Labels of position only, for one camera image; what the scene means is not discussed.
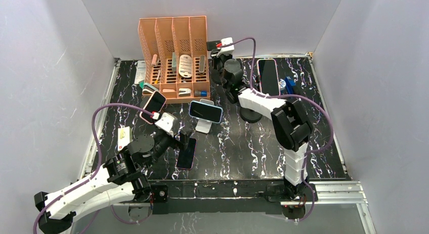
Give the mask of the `pink-cased tall smartphone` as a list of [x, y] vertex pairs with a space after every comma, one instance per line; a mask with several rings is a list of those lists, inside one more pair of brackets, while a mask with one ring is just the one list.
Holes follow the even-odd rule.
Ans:
[[258, 59], [257, 69], [260, 79], [260, 92], [270, 96], [279, 96], [280, 88], [276, 61], [274, 59]]

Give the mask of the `black tall phone stand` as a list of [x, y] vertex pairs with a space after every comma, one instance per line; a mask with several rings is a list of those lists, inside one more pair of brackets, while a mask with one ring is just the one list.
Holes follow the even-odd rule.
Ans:
[[[240, 90], [239, 91], [243, 91], [245, 89], [249, 88], [249, 83], [245, 82], [244, 79], [242, 79], [241, 83], [240, 83]], [[248, 123], [257, 123], [258, 121], [260, 121], [262, 119], [262, 114], [251, 110], [249, 108], [245, 108], [241, 102], [238, 102], [239, 104], [239, 115], [241, 117], [241, 119], [243, 119], [245, 122]]]

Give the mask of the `black round-base phone stand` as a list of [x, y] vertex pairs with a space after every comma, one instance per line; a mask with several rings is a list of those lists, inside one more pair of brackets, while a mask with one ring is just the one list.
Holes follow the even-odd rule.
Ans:
[[223, 84], [223, 67], [210, 68], [210, 78], [217, 85]]

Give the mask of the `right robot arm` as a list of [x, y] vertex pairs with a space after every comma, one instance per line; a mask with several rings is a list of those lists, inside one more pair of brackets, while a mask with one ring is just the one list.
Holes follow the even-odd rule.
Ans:
[[284, 148], [284, 186], [279, 190], [282, 199], [299, 200], [308, 185], [306, 151], [313, 132], [299, 100], [270, 98], [259, 93], [244, 81], [243, 66], [232, 55], [212, 55], [210, 72], [213, 81], [224, 89], [228, 101], [238, 104], [240, 117], [249, 123], [262, 117], [271, 120], [278, 143]]

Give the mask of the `magenta-edged black smartphone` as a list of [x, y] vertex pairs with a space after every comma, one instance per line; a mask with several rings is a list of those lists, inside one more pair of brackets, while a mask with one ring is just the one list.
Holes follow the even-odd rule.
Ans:
[[197, 140], [195, 138], [190, 138], [186, 149], [179, 152], [176, 163], [178, 169], [192, 169], [196, 145]]

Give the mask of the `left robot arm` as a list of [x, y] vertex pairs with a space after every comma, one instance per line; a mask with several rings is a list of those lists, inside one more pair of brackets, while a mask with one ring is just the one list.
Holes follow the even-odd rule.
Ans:
[[144, 202], [152, 197], [152, 187], [145, 175], [169, 148], [184, 150], [191, 130], [170, 135], [158, 130], [155, 135], [142, 134], [95, 171], [62, 190], [35, 194], [39, 215], [33, 232], [62, 233], [74, 221], [107, 206], [126, 202]]

